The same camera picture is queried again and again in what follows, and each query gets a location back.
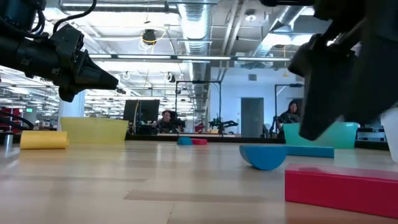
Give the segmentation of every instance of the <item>red rectangular block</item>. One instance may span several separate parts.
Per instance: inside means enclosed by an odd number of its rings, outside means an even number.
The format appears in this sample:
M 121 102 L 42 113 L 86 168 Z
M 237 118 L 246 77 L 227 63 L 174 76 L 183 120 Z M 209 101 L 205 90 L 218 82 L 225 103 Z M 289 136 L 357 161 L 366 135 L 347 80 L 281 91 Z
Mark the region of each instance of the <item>red rectangular block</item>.
M 398 218 L 398 172 L 290 164 L 285 200 Z

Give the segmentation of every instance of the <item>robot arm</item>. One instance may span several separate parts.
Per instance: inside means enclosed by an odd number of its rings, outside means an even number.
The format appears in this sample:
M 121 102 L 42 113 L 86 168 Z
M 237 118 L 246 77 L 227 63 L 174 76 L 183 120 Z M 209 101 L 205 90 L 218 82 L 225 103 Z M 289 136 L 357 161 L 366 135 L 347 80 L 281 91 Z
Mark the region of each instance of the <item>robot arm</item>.
M 118 79 L 93 63 L 87 50 L 81 51 L 84 35 L 80 31 L 70 25 L 57 30 L 59 22 L 51 37 L 41 33 L 45 5 L 45 0 L 0 0 L 0 65 L 24 72 L 29 78 L 53 81 L 60 87 L 60 98 L 68 102 L 85 89 L 116 89 Z M 32 28 L 36 14 L 39 25 Z
M 262 2 L 271 6 L 280 1 Z M 293 2 L 308 5 L 308 1 Z M 339 116 L 364 124 L 398 100 L 393 94 L 398 81 L 394 74 L 398 1 L 312 2 L 314 17 L 332 20 L 332 24 L 302 45 L 288 67 L 305 78 L 300 135 L 309 140 L 319 137 Z M 335 40 L 334 44 L 327 46 L 329 40 Z M 351 50 L 358 43 L 359 54 Z

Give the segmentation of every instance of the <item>small blue block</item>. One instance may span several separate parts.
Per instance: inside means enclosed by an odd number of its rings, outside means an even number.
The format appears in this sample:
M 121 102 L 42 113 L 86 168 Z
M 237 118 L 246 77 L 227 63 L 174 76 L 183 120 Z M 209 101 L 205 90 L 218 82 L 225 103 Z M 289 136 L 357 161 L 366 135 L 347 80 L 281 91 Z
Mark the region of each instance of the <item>small blue block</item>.
M 259 170 L 273 170 L 286 158 L 287 150 L 283 146 L 240 146 L 242 158 Z
M 319 146 L 285 146 L 289 156 L 310 156 L 334 158 L 335 148 Z
M 190 137 L 179 137 L 177 144 L 183 146 L 191 146 L 193 145 L 192 140 Z

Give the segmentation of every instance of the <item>woman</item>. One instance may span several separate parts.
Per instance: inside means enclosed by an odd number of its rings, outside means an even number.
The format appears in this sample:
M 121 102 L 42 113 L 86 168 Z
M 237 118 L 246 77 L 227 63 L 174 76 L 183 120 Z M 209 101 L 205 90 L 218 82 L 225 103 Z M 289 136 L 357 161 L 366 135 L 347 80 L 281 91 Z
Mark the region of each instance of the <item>woman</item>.
M 279 129 L 279 134 L 278 138 L 284 138 L 285 133 L 284 130 L 281 126 L 281 124 L 292 124 L 292 123 L 299 123 L 300 122 L 300 113 L 299 109 L 297 108 L 297 102 L 295 100 L 292 100 L 289 103 L 289 107 L 287 108 L 287 111 L 283 112 L 279 117 L 278 117 L 278 129 Z
M 155 126 L 160 133 L 169 133 L 172 130 L 172 122 L 171 122 L 171 111 L 163 111 L 162 119 L 155 122 L 153 126 Z

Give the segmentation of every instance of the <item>wooden table surface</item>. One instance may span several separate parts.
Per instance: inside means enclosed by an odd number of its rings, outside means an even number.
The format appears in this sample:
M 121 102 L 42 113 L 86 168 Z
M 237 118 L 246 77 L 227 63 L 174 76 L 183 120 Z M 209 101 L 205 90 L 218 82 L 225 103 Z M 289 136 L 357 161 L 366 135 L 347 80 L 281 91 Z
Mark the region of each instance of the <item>wooden table surface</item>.
M 238 147 L 129 141 L 2 150 L 1 223 L 398 223 L 284 202 L 288 163 L 398 171 L 389 152 L 336 150 L 334 160 L 289 156 L 278 169 L 264 172 L 248 166 Z

